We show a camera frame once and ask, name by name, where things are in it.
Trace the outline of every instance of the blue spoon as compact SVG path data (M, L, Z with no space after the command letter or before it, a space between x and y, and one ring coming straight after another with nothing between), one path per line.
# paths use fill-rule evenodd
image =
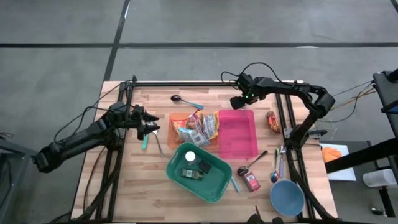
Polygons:
M181 96L178 96L178 95L174 95L170 99L172 99L172 101L174 101L174 102L184 101L184 102L188 103L189 105L192 105L192 106L194 106L194 107L196 107L198 109L201 109L201 110L204 109L203 105L199 105L199 104L196 104L196 103L191 103L191 102L185 101L185 100L181 99Z

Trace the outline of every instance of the butcher block tabletop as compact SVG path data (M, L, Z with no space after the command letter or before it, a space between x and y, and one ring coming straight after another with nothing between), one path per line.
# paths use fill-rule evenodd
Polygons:
M120 82L104 82L101 96L110 91ZM130 129L126 132L126 143L123 152L123 160L119 177L116 204L114 208L114 222L245 222L256 212L258 207L261 218L265 222L275 217L281 217L284 221L295 221L296 217L285 217L276 212L270 201L270 191L273 183L270 173L275 170L274 151L283 144L281 134L276 134L267 126L266 113L270 110L278 116L275 95L267 95L265 100L247 106L253 110L256 123L257 145L259 154L267 150L269 153L253 166L253 171L261 188L255 192L249 192L243 181L236 174L240 166L246 166L254 159L225 159L232 167L233 177L238 182L241 191L238 193L234 185L230 183L221 200L209 204L198 198L193 193L170 180L166 175L166 166L175 152L167 144L169 130L169 115L172 113L192 113L195 108L185 103L175 103L170 100L172 95L180 95L184 100L204 105L204 113L212 113L218 110L231 109L229 99L239 96L241 92L231 87L134 87L132 105L144 106L148 113L160 119L156 122L160 126L157 134L164 158L160 157L156 138L149 135L148 145L141 149L142 141L137 139L137 131ZM98 107L108 108L118 97L118 88L105 96ZM300 124L308 115L308 110L301 100L292 97L292 104L296 122ZM287 108L284 108L286 121ZM97 110L96 118L100 118L105 111ZM318 141L308 140L308 143L318 144ZM87 151L75 203L73 205L72 218L83 213L83 198L88 179L103 147L97 147ZM101 154L99 162L88 188L86 207L98 193L104 170L106 150ZM218 156L217 148L210 149L211 153ZM321 150L316 145L305 145L302 149L308 182L311 191L326 210L337 217L335 203L323 163ZM287 162L284 169L284 178L289 179ZM110 190L105 198L103 216L108 212L108 200ZM306 206L303 216L307 217Z

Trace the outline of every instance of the blue bowl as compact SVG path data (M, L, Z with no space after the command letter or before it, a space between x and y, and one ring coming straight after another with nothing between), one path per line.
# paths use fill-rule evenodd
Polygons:
M282 215L298 215L304 207L304 194L297 184L281 180L271 188L271 204Z

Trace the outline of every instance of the pink tray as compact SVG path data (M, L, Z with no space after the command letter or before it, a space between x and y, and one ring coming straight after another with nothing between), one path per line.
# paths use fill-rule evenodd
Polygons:
M223 159L250 159L259 154L252 110L220 110L218 148Z

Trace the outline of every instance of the green plastic bin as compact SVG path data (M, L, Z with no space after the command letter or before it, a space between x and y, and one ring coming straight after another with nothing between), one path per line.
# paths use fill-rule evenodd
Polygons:
M185 160L185 153L188 151L192 151L196 155L196 163L192 166L188 166L188 162ZM204 173L202 180L180 176L182 168L200 170L198 163L202 159L211 165L209 173ZM232 178L232 169L226 162L192 143L183 143L177 148L167 164L166 173L170 179L208 203L216 203L223 196Z

